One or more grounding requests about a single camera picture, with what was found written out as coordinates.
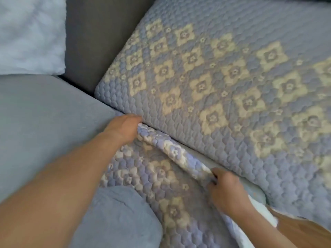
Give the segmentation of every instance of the white fabric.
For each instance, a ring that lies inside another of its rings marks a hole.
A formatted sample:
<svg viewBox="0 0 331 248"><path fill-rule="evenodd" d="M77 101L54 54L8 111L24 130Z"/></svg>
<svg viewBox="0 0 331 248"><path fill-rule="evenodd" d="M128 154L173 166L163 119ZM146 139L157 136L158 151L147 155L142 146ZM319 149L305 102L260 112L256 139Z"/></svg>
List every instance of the white fabric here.
<svg viewBox="0 0 331 248"><path fill-rule="evenodd" d="M254 200L251 196L249 196L250 201L254 205L255 209L263 216L269 223L277 227L278 220L275 218L271 212L268 210L268 208L264 205L259 203L258 201ZM226 225L232 235L232 237L237 241L238 246L240 248L254 248L254 245L251 243L251 241L248 239L246 234L243 232L242 229L228 216L223 216Z"/></svg>
<svg viewBox="0 0 331 248"><path fill-rule="evenodd" d="M64 73L66 0L0 0L0 75Z"/></svg>

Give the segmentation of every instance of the person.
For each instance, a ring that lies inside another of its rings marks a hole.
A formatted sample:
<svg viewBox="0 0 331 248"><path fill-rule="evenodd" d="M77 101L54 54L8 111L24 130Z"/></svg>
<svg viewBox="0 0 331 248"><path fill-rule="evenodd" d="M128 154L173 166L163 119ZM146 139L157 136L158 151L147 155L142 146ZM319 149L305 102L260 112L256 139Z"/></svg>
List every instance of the person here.
<svg viewBox="0 0 331 248"><path fill-rule="evenodd" d="M162 226L137 192L123 186L98 189L116 151L134 140L141 121L132 114L115 117L102 133L48 164L2 202L0 247L159 247ZM256 248L295 247L255 210L235 175L213 173L218 182L208 189L214 204ZM102 225L102 231L90 225Z"/></svg>

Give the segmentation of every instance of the person's left hand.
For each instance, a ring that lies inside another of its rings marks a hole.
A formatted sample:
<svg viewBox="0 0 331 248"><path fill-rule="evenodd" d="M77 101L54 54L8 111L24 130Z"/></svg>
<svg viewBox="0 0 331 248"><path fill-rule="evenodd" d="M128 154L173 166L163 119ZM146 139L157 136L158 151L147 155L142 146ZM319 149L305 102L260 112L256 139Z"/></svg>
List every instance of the person's left hand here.
<svg viewBox="0 0 331 248"><path fill-rule="evenodd" d="M113 141L123 146L131 143L137 136L138 124L141 123L141 116L127 114L124 116L115 117L104 130Z"/></svg>

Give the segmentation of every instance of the person's right arm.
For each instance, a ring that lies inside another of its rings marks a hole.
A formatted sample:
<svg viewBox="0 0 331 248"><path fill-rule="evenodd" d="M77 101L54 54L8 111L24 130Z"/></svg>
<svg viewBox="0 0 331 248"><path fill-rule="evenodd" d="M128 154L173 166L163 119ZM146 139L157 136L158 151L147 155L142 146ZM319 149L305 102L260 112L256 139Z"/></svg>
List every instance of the person's right arm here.
<svg viewBox="0 0 331 248"><path fill-rule="evenodd" d="M208 185L213 203L237 223L255 248L297 248L254 208L237 176L219 168L212 172L217 177L217 184Z"/></svg>

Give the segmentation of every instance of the forearm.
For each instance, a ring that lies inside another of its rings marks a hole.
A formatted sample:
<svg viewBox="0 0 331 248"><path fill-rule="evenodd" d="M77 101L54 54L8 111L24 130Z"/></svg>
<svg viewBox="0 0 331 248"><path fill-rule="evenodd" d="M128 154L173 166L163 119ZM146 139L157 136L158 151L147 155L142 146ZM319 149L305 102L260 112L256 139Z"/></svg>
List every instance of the forearm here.
<svg viewBox="0 0 331 248"><path fill-rule="evenodd" d="M296 246L273 227L259 212L253 211L234 221L243 230L255 248L296 248Z"/></svg>
<svg viewBox="0 0 331 248"><path fill-rule="evenodd" d="M46 166L0 205L1 247L63 247L120 143L101 133Z"/></svg>

